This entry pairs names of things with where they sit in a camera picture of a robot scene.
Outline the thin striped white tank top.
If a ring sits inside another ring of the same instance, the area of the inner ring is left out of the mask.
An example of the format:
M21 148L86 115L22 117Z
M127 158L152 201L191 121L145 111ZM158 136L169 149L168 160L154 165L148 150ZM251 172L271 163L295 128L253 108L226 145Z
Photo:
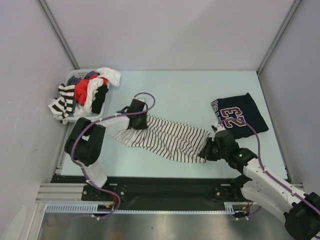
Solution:
M127 147L137 147L180 163L204 164L200 157L210 132L189 124L147 115L146 129L126 129L111 136Z

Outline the navy tank top red trim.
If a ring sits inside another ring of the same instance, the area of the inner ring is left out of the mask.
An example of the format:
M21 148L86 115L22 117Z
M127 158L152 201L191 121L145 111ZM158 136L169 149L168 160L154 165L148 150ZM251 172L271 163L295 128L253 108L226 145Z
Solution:
M211 107L219 121L235 139L248 138L269 130L254 99L249 93L217 98Z

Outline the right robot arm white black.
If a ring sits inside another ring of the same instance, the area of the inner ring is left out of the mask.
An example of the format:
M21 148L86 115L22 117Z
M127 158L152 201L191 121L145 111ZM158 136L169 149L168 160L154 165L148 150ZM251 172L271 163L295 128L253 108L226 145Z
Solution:
M240 147L226 129L214 128L200 157L209 161L224 160L240 176L230 188L231 196L251 200L281 221L295 240L320 238L320 196L306 193L277 176L261 161L260 154Z

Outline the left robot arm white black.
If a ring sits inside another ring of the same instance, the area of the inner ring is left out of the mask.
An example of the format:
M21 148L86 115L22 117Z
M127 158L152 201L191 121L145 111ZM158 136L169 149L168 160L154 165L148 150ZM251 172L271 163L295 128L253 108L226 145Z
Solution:
M93 194L100 200L110 196L111 188L105 184L107 175L101 169L100 156L105 135L120 133L123 130L145 130L147 126L148 105L142 98L134 98L129 106L109 116L106 120L92 121L79 118L69 135L64 151L76 162L83 174L94 186Z

